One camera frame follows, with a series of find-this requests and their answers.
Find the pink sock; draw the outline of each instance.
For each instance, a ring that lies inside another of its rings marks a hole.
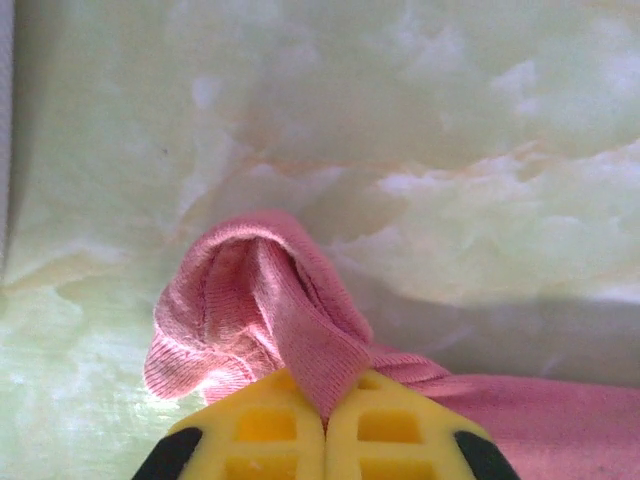
[[[147,387],[161,398],[200,388],[211,403],[285,365],[325,420],[373,367],[484,426],[523,480],[640,478],[640,390],[451,375],[375,345],[295,219],[266,211],[222,223],[158,301]]]

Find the square hole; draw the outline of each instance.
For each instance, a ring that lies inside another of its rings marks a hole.
[[[283,442],[296,439],[296,417],[288,408],[258,407],[238,421],[237,442]]]
[[[380,390],[380,385],[373,380],[363,377],[358,380],[358,390]]]
[[[227,459],[225,480],[296,480],[295,455],[232,457]]]
[[[361,442],[422,443],[418,420],[403,410],[370,410],[358,419]]]
[[[360,475],[362,480],[438,480],[428,462],[401,458],[363,458]]]

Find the light green background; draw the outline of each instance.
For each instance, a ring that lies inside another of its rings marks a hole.
[[[0,477],[129,478],[188,245],[298,216],[379,340],[640,386],[632,2],[17,2]]]

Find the black part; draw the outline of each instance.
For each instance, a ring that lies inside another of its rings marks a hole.
[[[477,480],[520,480],[494,443],[464,430],[454,437]]]
[[[178,480],[202,438],[202,430],[188,427],[164,437],[132,480]]]

